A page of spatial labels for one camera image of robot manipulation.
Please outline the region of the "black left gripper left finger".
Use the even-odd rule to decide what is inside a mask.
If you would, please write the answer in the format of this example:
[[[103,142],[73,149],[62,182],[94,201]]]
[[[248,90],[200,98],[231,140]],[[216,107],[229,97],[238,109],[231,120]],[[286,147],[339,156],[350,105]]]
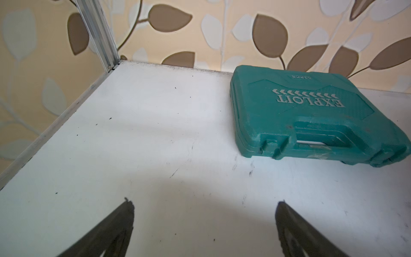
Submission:
[[[126,199],[92,230],[60,254],[61,257],[124,257],[134,223],[134,204]]]

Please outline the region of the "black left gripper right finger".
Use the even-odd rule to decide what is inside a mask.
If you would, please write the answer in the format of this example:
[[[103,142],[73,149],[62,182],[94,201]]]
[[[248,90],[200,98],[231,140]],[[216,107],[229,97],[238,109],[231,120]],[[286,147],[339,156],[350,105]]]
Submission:
[[[277,205],[275,220],[281,249],[286,257],[347,256],[284,201]]]

